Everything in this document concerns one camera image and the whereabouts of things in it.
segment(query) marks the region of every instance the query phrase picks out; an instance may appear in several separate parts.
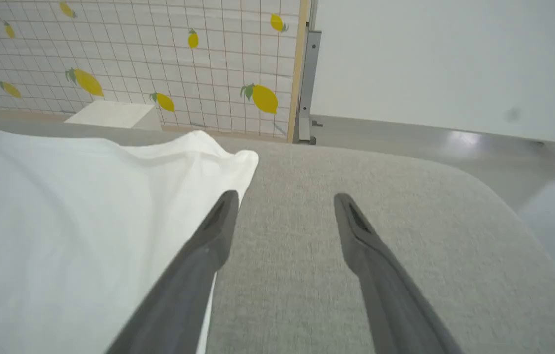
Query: gray fabric tabletop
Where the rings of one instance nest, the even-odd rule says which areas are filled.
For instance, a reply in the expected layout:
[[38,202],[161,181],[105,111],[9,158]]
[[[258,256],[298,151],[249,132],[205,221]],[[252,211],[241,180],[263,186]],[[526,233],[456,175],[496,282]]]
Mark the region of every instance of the gray fabric tabletop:
[[[178,134],[0,119],[9,132]],[[373,353],[358,278],[345,265],[333,196],[349,193],[468,354],[555,354],[555,267],[483,183],[437,163],[341,148],[216,138],[258,169],[216,278],[208,353]]]

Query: white t-shirt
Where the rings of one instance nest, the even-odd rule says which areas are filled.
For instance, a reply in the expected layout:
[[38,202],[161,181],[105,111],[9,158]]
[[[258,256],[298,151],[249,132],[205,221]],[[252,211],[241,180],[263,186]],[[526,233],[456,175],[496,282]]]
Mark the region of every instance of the white t-shirt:
[[201,131],[145,147],[0,131],[0,353],[104,353],[257,163]]

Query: whiteboard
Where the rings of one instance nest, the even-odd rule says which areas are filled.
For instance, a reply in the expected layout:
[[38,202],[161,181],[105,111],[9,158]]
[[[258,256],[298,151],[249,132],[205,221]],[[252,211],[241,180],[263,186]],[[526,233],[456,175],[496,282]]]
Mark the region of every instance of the whiteboard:
[[312,115],[555,142],[555,0],[321,0]]

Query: grid-patterned fabric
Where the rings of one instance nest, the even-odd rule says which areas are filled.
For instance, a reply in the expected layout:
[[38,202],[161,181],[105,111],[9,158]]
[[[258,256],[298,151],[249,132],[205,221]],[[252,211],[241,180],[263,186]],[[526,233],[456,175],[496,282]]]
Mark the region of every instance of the grid-patterned fabric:
[[0,108],[286,138],[300,0],[0,0]]

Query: lemon print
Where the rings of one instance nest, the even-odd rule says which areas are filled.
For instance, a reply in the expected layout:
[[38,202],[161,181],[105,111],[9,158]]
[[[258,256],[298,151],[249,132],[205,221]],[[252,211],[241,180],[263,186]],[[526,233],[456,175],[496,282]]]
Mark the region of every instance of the lemon print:
[[22,94],[19,93],[19,90],[16,89],[10,83],[5,83],[4,81],[0,81],[0,88],[8,92],[13,97],[22,98]]
[[171,111],[174,112],[175,111],[175,104],[172,103],[172,99],[170,99],[168,96],[166,96],[165,94],[161,94],[158,92],[152,93],[150,94],[150,98],[154,101],[154,102],[159,102],[160,106],[167,110],[167,111]]
[[73,83],[79,83],[80,87],[95,96],[105,96],[102,94],[102,87],[100,87],[98,80],[88,72],[79,68],[70,68],[70,70],[65,71],[65,77],[72,80]]
[[65,1],[59,2],[59,7],[61,7],[61,11],[63,11],[66,16],[77,18],[77,13],[75,13],[73,9],[70,9],[70,6],[68,6]]
[[8,34],[9,38],[15,38],[15,31],[13,30],[13,27],[11,27],[8,22],[4,22],[4,30],[6,31],[6,34]]
[[267,112],[268,114],[277,114],[278,98],[276,97],[276,94],[271,92],[270,89],[261,85],[254,85],[252,83],[251,85],[240,89],[240,96],[242,96],[243,91],[245,92],[245,96],[248,101],[253,96],[253,102],[260,110]]
[[199,36],[197,36],[197,33],[194,31],[194,29],[190,29],[188,33],[190,33],[190,36],[188,36],[188,45],[191,48],[196,48],[197,45],[199,45]]
[[282,18],[275,13],[271,14],[271,27],[278,32],[286,32],[288,30],[286,23],[282,22]]

